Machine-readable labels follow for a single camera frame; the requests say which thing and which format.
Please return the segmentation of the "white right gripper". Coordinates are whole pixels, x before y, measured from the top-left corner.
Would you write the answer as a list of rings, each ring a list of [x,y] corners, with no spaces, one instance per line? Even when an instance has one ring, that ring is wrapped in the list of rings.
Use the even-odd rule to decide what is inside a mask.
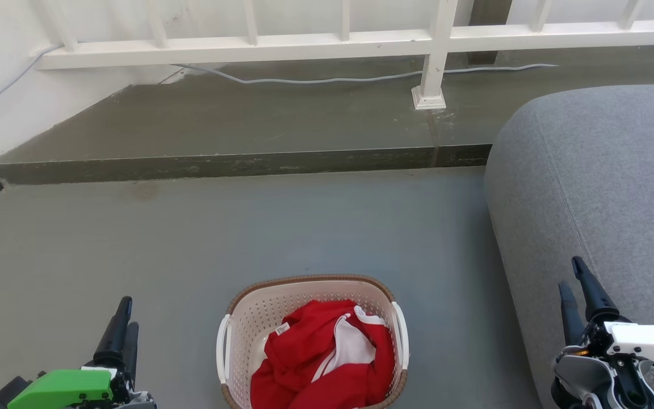
[[[588,324],[585,329],[573,290],[568,282],[560,281],[558,288],[565,346],[581,344],[592,356],[610,357],[621,354],[654,363],[654,324],[618,320],[619,310],[584,259],[574,256],[571,262],[574,275],[583,290],[585,318],[592,324]]]

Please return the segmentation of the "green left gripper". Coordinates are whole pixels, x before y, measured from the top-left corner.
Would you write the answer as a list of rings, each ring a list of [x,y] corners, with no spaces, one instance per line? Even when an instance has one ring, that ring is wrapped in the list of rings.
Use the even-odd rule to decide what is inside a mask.
[[[129,323],[132,298],[124,296],[94,352],[94,365],[44,373],[8,402],[8,408],[156,408],[135,391],[139,324]],[[125,365],[126,370],[106,368]]]

